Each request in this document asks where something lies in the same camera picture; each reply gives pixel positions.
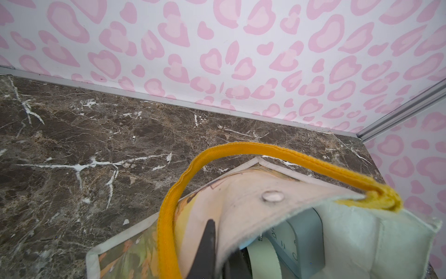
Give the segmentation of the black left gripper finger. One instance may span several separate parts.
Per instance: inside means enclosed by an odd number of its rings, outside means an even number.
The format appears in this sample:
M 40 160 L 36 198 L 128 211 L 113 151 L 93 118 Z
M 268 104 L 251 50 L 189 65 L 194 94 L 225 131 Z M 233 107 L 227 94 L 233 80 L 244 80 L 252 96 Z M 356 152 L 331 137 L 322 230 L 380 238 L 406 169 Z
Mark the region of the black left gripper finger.
M 216 224 L 209 219 L 187 279 L 213 279 L 216 268 Z

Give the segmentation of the white canvas tote bag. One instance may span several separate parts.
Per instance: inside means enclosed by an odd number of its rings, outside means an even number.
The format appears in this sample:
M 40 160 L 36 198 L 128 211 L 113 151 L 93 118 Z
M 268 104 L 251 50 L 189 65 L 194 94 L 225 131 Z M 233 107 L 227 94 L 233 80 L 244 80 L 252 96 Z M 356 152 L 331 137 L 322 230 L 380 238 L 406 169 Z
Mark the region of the white canvas tote bag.
M 422 279 L 439 219 L 404 208 L 391 187 L 269 144 L 229 143 L 200 153 L 160 211 L 92 248 L 89 279 L 186 279 L 209 219 L 214 279 L 295 279 L 266 231 L 313 208 L 325 267 L 310 279 Z

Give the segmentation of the aluminium corner frame post right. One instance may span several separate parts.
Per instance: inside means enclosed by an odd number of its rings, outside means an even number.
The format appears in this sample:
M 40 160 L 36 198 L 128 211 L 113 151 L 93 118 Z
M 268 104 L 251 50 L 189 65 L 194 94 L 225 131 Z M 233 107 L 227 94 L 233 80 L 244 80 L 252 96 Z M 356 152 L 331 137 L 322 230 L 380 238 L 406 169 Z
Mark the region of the aluminium corner frame post right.
M 367 126 L 356 134 L 362 142 L 367 142 L 382 133 L 393 129 L 406 120 L 416 116 L 426 109 L 431 108 L 446 98 L 446 79 L 436 83 L 423 93 L 412 98 L 402 106 L 385 114 L 382 118 Z

